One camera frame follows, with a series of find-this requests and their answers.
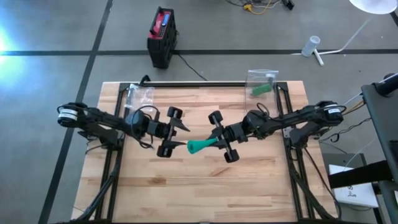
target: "wooden table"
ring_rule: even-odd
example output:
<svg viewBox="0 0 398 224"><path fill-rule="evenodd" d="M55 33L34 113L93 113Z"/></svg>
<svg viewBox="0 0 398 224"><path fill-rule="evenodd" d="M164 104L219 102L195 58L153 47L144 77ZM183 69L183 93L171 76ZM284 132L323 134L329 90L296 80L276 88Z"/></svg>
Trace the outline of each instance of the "wooden table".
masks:
<svg viewBox="0 0 398 224"><path fill-rule="evenodd" d="M293 109L307 105L303 83L287 83ZM99 109L114 113L118 88L118 82L103 83ZM182 120L191 132L177 130L176 141L206 139L214 128L207 116L215 110L221 111L225 126L241 121L245 115L243 102L244 89L238 87L156 88L154 92L154 106L161 112L161 121L168 122L169 106L183 110ZM159 142L155 139L155 148ZM113 221L296 221L281 132L263 141L251 138L244 144L231 145L238 150L240 160L227 164L224 150L217 148L206 148L191 155L186 146L180 146L170 159L163 159L157 157L155 151L141 148L133 138L126 138ZM309 140L307 149L327 181L318 142ZM98 193L105 155L103 149L86 155L72 218L79 216L79 209L84 210ZM304 161L311 191L335 216L333 199L306 155ZM303 198L301 202L307 216Z"/></svg>

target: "white label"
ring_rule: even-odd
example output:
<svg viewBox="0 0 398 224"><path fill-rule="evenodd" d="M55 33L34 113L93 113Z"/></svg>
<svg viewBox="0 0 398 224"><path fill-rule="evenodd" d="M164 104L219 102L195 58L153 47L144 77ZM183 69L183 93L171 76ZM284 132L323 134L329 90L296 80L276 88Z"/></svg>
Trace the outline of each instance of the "white label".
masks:
<svg viewBox="0 0 398 224"><path fill-rule="evenodd" d="M331 113L340 113L340 109L336 108L336 109L330 109L328 110L329 114Z"/></svg>
<svg viewBox="0 0 398 224"><path fill-rule="evenodd" d="M67 113L60 113L58 115L59 118L70 118L70 119L74 119L75 121L77 121L77 117L75 115L72 114L67 114Z"/></svg>
<svg viewBox="0 0 398 224"><path fill-rule="evenodd" d="M77 115L77 111L71 110L71 109L62 109L60 113L70 113L70 114Z"/></svg>

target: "black metal frame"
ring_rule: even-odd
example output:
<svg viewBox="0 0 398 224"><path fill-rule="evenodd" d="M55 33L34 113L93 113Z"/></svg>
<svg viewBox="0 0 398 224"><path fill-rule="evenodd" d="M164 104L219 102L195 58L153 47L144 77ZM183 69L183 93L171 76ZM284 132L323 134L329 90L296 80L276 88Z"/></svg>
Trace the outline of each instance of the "black metal frame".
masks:
<svg viewBox="0 0 398 224"><path fill-rule="evenodd" d="M114 112L115 116L119 116L123 96L130 84L131 83L120 83L119 84L118 98L117 98L115 112ZM169 82L169 83L168 82L140 82L140 83L135 83L135 84L140 84L141 86L158 87L158 88L161 88L161 87L169 87L169 88L170 87L209 87L209 86L244 87L245 86L245 82ZM287 112L288 113L293 112L292 104L290 101L289 88L288 88L287 83L286 82L278 82L277 86L278 86L278 89L281 90L284 94ZM282 101L281 101L281 96L280 96L279 91L276 91L276 103L277 103L277 109L279 111L279 115L281 116L281 115L283 115L284 111L283 111ZM125 118L128 114L129 114L129 109L126 108L124 110L123 117ZM315 196L313 196L313 194L311 193L311 191L309 189L302 151L299 149L293 149L290 144L290 138L285 135L286 130L282 130L282 132L284 132L283 141L284 141L284 146L285 146L287 165L289 168L290 182L292 184L294 205L295 205L295 210L296 210L297 220L298 220L297 222L284 222L284 223L355 224L355 222L344 222L341 220L333 219L333 217L331 217L331 216L325 216L325 215L321 215L321 214L320 214L321 218L324 218L324 219L321 220L321 219L315 218L315 212L313 209L314 209L314 207L319 208L320 204L318 203ZM295 171L294 160L292 158L293 150L296 150L298 168L299 168L300 173ZM104 162L104 170L103 170L103 176L101 179L100 192L98 193L97 197L94 200L94 202L96 202L96 203L95 203L95 206L93 206L91 208L92 212L90 213L90 215L88 215L85 218L85 220L71 220L69 223L75 223L75 224L77 224L77 223L113 223L112 219L113 219L114 205L116 203L116 193L117 193L117 189L118 189L119 171L121 168L123 147L121 150L119 150L117 152L114 170L112 171L111 174L109 174L112 156L113 156L113 152L111 150L108 150L107 154L106 154L106 159ZM307 206L308 218L304 218L302 206L300 203L299 189L298 189L297 185L299 185L300 188L305 193L304 199L305 199L305 203ZM111 195L109 198L109 206L108 206L107 215L106 215L106 218L102 218L102 216L103 216L103 198L104 198L104 195L106 194L106 191L110 187L111 187ZM91 214L93 214L94 210L96 212L95 219L88 220L91 217Z"/></svg>

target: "concrete floor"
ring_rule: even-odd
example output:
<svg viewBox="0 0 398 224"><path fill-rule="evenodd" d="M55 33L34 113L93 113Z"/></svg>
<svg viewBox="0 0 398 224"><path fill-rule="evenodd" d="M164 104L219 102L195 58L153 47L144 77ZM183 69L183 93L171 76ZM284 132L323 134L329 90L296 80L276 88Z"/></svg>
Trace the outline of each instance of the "concrete floor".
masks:
<svg viewBox="0 0 398 224"><path fill-rule="evenodd" d="M311 35L320 49L338 49L368 14L348 1L295 1L262 16L214 0L114 0L99 50L145 50L157 6L175 10L179 50L301 49ZM91 50L107 0L0 1L0 51ZM375 16L349 49L398 49L398 28L390 15ZM209 80L244 80L248 69L279 70L278 80L303 80L311 103L344 103L360 86L398 71L397 54L326 55L184 55ZM65 128L57 122L58 105L75 101L89 56L0 56L0 220L35 223L44 204ZM168 70L152 67L148 55L97 56L84 95L95 106L102 82L200 80L178 57ZM348 115L333 129L346 128L368 115ZM375 137L371 123L341 136L337 146L355 153ZM322 145L323 152L339 153ZM74 134L50 222L66 221L72 212L85 140ZM364 154L368 163L384 158L377 141ZM374 223L372 212L343 209L344 220Z"/></svg>

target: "white lamp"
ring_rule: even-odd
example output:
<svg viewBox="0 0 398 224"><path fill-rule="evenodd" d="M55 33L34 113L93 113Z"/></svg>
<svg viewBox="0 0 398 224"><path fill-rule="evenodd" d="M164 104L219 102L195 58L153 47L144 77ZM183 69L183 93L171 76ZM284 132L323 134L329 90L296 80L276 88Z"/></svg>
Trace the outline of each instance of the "white lamp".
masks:
<svg viewBox="0 0 398 224"><path fill-rule="evenodd" d="M388 14L393 12L395 9L397 9L397 0L349 0L350 3L357 7L358 9L368 12L370 14L377 14L377 15L383 15L383 14ZM317 59L321 65L323 65L322 59L320 58L319 55L326 55L326 54L335 54L339 53L342 50L344 50L349 43L361 32L361 30L366 26L366 24L372 19L372 16L370 16L368 19L365 20L365 22L359 27L359 29L354 33L354 35L348 39L347 43L340 49L338 50L332 50L329 52L321 52L318 53L315 50L315 55L317 56Z"/></svg>

